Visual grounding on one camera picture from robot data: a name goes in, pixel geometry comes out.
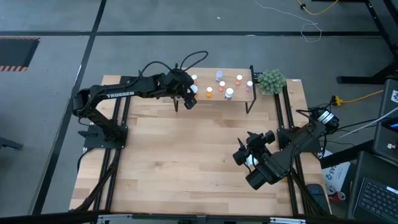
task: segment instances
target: caution stripe mat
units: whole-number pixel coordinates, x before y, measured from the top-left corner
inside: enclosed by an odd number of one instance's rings
[[[39,42],[39,37],[0,37],[0,71],[26,71]]]

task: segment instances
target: white cable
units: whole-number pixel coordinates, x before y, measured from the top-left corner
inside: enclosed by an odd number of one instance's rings
[[[274,9],[274,8],[272,8],[272,7],[264,7],[264,6],[262,6],[260,3],[258,3],[256,0],[253,0],[253,1],[254,1],[257,5],[259,5],[260,7],[262,7],[263,9],[272,9],[272,10],[275,10],[275,11],[277,11],[277,12],[280,12],[280,13],[283,13],[283,14],[287,14],[287,15],[294,16],[294,17],[296,17],[296,18],[302,19],[302,20],[304,20],[304,21],[306,21],[306,22],[310,22],[309,24],[304,24],[304,25],[303,25],[303,28],[301,29],[301,35],[304,37],[304,40],[305,40],[307,43],[314,43],[314,42],[317,42],[317,41],[321,40],[321,37],[322,37],[322,30],[319,29],[319,27],[317,26],[318,23],[314,23],[314,22],[312,22],[311,20],[304,19],[304,18],[302,18],[302,17],[300,17],[300,16],[293,15],[293,14],[291,14],[291,13],[289,13],[289,12],[282,12],[282,11],[280,11],[280,10],[278,10],[278,9]],[[314,26],[315,28],[317,28],[317,29],[319,30],[320,33],[319,33],[319,38],[318,38],[318,40],[313,40],[313,41],[308,41],[308,40],[307,40],[307,38],[306,38],[305,35],[303,34],[304,28],[305,28],[306,26]]]
[[[369,124],[364,125],[364,126],[362,126],[362,127],[360,127],[360,128],[357,128],[357,129],[355,129],[354,131],[350,131],[349,133],[346,133],[346,134],[344,134],[344,135],[342,135],[342,136],[336,138],[336,139],[333,140],[333,141],[337,141],[337,140],[341,139],[342,137],[345,137],[345,136],[347,136],[347,135],[349,135],[349,134],[352,134],[352,133],[354,133],[354,132],[356,132],[356,131],[359,131],[359,130],[361,130],[361,129],[364,129],[364,128],[366,128],[366,127],[368,127],[368,126],[370,126],[370,125],[372,125],[372,124],[374,124],[374,123],[377,123],[377,122],[379,122],[380,120],[384,119],[386,116],[389,116],[390,114],[392,114],[392,113],[393,113],[394,111],[396,111],[396,110],[398,110],[398,107],[396,107],[396,108],[393,109],[392,111],[386,113],[384,116],[381,116],[379,119],[373,121],[372,123],[369,123]]]

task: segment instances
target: green succulent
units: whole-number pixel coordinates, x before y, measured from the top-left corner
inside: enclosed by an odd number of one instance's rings
[[[258,77],[260,92],[264,95],[282,93],[282,88],[286,85],[286,78],[279,69],[265,71]]]

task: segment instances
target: wooden tabletop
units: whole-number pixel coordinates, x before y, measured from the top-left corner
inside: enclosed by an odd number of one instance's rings
[[[220,84],[216,82],[217,71],[223,72],[225,82],[224,91],[220,92]],[[250,69],[240,68],[190,68],[189,75],[196,75],[198,79],[195,84],[198,87],[197,100],[203,101],[225,101],[225,90],[232,88],[234,95],[230,101],[252,102],[254,100],[253,91],[246,92],[245,87],[248,81],[252,81]],[[236,76],[242,75],[243,79],[239,86],[235,85]],[[212,87],[213,92],[210,98],[206,96],[207,87]]]
[[[120,76],[106,75],[102,84],[119,83]],[[292,111],[307,109],[302,83],[287,80]],[[283,96],[280,96],[284,111]],[[98,109],[111,117],[115,100],[105,100]],[[232,154],[236,138],[278,128],[273,96],[257,92],[251,112],[241,103],[201,102],[192,110],[174,111],[169,98],[132,98],[127,125],[129,134],[122,150],[111,211],[131,213],[178,213],[207,215],[292,215],[287,180],[254,190],[246,182],[244,166],[237,166]],[[293,112],[295,125],[307,123]],[[277,141],[268,146],[279,150]],[[81,161],[70,208],[79,206],[98,181],[104,149],[87,154]],[[301,154],[306,184],[325,188],[317,158]],[[101,206],[104,207],[107,186]],[[296,186],[298,207],[303,213]]]

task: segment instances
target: yellow cable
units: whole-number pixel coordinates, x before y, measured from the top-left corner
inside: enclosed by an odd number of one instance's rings
[[[358,101],[358,100],[363,100],[363,99],[365,99],[365,98],[367,98],[369,96],[373,96],[373,95],[376,95],[376,94],[379,94],[379,93],[382,93],[382,92],[383,92],[383,90],[380,90],[380,91],[368,94],[366,96],[359,97],[358,99],[355,99],[355,100],[349,100],[349,101],[342,100],[341,103],[352,103],[352,102],[355,102],[355,101]]]
[[[308,14],[313,15],[313,16],[316,16],[316,15],[320,15],[320,14],[326,12],[327,10],[329,10],[332,6],[334,6],[336,3],[338,3],[338,1],[339,1],[339,0],[336,0],[333,4],[331,4],[331,5],[330,5],[329,7],[327,7],[325,10],[323,10],[323,11],[321,11],[321,12],[318,12],[318,13],[312,13],[312,12],[308,11],[306,7],[303,7],[303,9],[304,9]]]

